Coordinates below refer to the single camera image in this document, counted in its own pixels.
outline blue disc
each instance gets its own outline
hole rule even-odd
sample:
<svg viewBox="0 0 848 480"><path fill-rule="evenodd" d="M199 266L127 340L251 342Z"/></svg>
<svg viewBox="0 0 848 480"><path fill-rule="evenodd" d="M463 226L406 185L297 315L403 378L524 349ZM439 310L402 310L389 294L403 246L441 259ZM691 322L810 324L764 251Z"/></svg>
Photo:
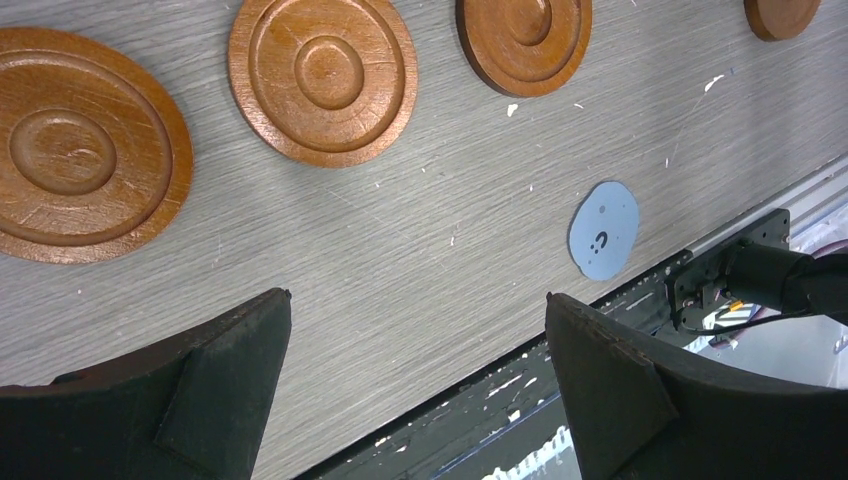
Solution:
<svg viewBox="0 0 848 480"><path fill-rule="evenodd" d="M583 275L609 280L627 264L638 233L636 197L621 183L604 182L577 210L568 232L568 248Z"/></svg>

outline wooden coaster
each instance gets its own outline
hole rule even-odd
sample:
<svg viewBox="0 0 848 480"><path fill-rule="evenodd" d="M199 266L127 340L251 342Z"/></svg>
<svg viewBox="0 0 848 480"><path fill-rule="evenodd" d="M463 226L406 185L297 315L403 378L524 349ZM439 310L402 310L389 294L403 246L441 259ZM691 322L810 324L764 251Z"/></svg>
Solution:
<svg viewBox="0 0 848 480"><path fill-rule="evenodd" d="M87 263L158 235L193 155L174 101L132 60L43 28L0 30L0 252Z"/></svg>
<svg viewBox="0 0 848 480"><path fill-rule="evenodd" d="M821 0L745 0L745 15L760 40L788 40L807 28L820 3Z"/></svg>
<svg viewBox="0 0 848 480"><path fill-rule="evenodd" d="M418 90L412 39L388 0L246 0L229 63L256 133L320 167L350 167L385 150Z"/></svg>
<svg viewBox="0 0 848 480"><path fill-rule="evenodd" d="M458 0L460 41L495 90L535 97L574 75L589 46L591 0Z"/></svg>

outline chipped black edge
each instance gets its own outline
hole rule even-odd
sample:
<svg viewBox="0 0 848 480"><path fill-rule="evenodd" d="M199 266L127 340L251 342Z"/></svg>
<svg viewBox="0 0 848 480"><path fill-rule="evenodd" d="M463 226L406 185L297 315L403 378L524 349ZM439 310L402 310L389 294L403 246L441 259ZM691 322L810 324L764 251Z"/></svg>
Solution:
<svg viewBox="0 0 848 480"><path fill-rule="evenodd" d="M592 307L683 346L691 337L665 328L671 324L665 281L691 258L683 250ZM483 478L518 464L561 425L565 411L541 334L297 479Z"/></svg>

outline mounting plate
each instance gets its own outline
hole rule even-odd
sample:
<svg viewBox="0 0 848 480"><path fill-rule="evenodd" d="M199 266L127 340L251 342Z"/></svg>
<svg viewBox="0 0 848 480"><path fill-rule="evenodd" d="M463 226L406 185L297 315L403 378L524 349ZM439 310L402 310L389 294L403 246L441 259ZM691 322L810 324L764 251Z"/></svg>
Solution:
<svg viewBox="0 0 848 480"><path fill-rule="evenodd" d="M789 210L777 209L766 214L668 277L666 296L675 328L681 323L702 328L700 323L707 315L734 299L732 292L726 291L720 269L730 247L745 241L789 249Z"/></svg>

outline gray table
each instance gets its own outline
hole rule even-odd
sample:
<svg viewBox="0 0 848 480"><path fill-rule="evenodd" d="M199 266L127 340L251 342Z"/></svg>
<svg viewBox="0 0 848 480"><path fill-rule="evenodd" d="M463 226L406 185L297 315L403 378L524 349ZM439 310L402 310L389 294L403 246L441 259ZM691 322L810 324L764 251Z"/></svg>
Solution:
<svg viewBox="0 0 848 480"><path fill-rule="evenodd" d="M304 470L540 333L547 291L597 298L848 152L843 1L766 44L741 0L598 0L577 74L516 101L468 66L453 1L398 0L418 103L389 150L342 171L287 160L242 120L229 1L3 1L4 25L77 32L149 69L196 168L174 224L140 251L74 267L0 257L0 383L47 382L290 288L256 478ZM632 189L642 223L625 271L594 283L565 239L607 179Z"/></svg>

